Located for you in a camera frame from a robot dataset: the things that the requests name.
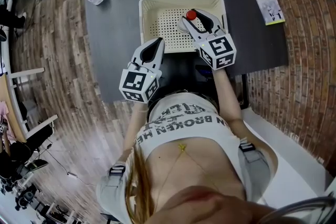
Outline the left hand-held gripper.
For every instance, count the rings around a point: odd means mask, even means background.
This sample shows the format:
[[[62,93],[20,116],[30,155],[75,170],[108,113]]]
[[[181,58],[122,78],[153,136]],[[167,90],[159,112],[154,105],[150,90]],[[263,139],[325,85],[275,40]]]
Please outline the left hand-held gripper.
[[[119,90],[126,100],[148,103],[159,88],[164,39],[154,38],[139,46],[127,69],[123,69]]]

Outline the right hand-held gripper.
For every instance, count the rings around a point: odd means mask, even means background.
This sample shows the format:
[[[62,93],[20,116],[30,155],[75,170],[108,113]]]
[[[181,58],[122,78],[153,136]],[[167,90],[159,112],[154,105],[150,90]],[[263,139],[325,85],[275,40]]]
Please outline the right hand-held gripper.
[[[194,9],[194,11],[205,31],[200,31],[185,16],[182,17],[182,23],[194,39],[194,46],[198,50],[199,56],[213,70],[233,65],[236,60],[237,49],[222,22],[215,15],[205,10]]]

